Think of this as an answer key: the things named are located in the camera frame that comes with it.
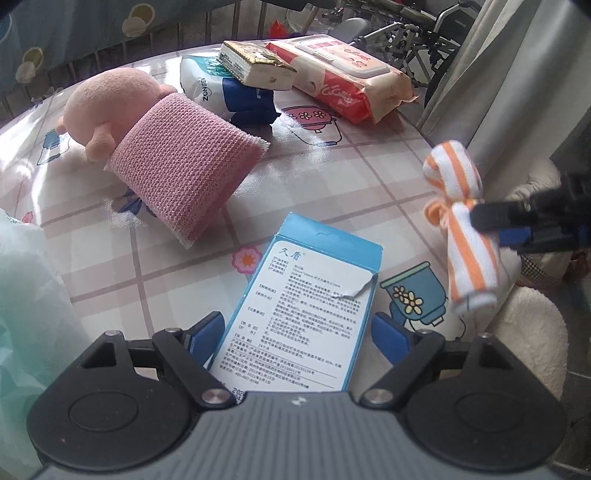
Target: rolled towel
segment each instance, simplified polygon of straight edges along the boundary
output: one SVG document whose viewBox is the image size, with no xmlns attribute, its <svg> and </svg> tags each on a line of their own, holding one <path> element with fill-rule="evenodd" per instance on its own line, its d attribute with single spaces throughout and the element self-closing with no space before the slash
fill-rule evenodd
<svg viewBox="0 0 591 480">
<path fill-rule="evenodd" d="M 499 242 L 472 228 L 470 211 L 482 197 L 482 181 L 463 145 L 437 145 L 423 164 L 427 181 L 443 199 L 425 206 L 427 220 L 447 232 L 450 308 L 457 314 L 497 304 Z"/>
</svg>

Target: pink plush toy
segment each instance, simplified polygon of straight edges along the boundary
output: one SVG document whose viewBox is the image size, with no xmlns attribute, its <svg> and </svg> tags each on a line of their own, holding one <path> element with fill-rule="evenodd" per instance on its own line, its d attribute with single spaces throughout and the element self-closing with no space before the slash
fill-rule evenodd
<svg viewBox="0 0 591 480">
<path fill-rule="evenodd" d="M 85 145 L 89 160 L 107 161 L 139 119 L 176 91 L 171 85 L 159 85 L 142 70 L 107 70 L 89 78 L 72 93 L 56 131 L 60 135 L 67 131 Z"/>
</svg>

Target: white curtain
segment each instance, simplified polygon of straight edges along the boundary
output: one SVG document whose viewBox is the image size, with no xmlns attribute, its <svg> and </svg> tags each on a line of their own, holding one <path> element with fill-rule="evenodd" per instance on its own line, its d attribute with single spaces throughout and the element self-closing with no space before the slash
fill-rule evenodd
<svg viewBox="0 0 591 480">
<path fill-rule="evenodd" d="M 467 145 L 495 198 L 590 106 L 591 20 L 571 0 L 487 0 L 418 127 Z"/>
</svg>

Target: red object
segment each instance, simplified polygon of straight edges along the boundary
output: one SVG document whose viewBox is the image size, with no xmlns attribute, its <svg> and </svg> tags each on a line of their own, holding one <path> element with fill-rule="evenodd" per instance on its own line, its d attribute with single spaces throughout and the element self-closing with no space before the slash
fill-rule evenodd
<svg viewBox="0 0 591 480">
<path fill-rule="evenodd" d="M 288 38 L 290 36 L 284 24 L 275 20 L 269 29 L 269 38 Z"/>
<path fill-rule="evenodd" d="M 27 212 L 27 213 L 25 213 L 25 216 L 22 217 L 21 222 L 22 223 L 32 223 L 33 219 L 34 219 L 33 212 Z"/>
</svg>

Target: wheelchair wheel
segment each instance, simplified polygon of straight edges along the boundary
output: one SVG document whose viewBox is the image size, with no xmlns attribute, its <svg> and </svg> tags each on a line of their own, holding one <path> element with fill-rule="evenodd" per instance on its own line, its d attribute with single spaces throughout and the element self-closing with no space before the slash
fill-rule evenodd
<svg viewBox="0 0 591 480">
<path fill-rule="evenodd" d="M 456 58 L 456 55 L 457 55 L 457 52 L 450 53 L 445 59 L 443 59 L 443 62 L 441 63 L 441 65 L 439 65 L 439 67 L 437 68 L 437 70 L 433 74 L 433 77 L 431 78 L 431 81 L 429 82 L 429 85 L 427 87 L 427 91 L 425 93 L 425 107 L 429 103 L 429 100 L 431 100 L 431 97 L 435 93 L 435 90 L 437 90 L 437 87 L 439 86 L 439 82 L 441 82 L 441 79 L 446 74 L 446 72 L 449 70 L 449 67 L 452 66 L 453 59 Z"/>
</svg>

